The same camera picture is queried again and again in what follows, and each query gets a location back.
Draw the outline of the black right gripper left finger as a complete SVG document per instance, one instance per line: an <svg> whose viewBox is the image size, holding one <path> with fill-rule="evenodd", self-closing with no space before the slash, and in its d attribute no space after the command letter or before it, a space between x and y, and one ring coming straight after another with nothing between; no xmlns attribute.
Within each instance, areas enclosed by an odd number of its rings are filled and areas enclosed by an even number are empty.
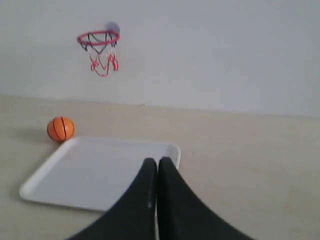
<svg viewBox="0 0 320 240"><path fill-rule="evenodd" d="M157 164L146 158L125 193L71 240L154 240Z"/></svg>

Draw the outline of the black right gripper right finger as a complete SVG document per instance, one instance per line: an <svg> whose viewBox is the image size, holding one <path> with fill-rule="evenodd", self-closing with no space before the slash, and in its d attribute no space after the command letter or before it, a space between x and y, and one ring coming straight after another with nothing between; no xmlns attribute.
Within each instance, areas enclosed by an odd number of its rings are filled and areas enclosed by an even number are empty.
<svg viewBox="0 0 320 240"><path fill-rule="evenodd" d="M171 158L158 164L157 223L161 240L251 240L192 191Z"/></svg>

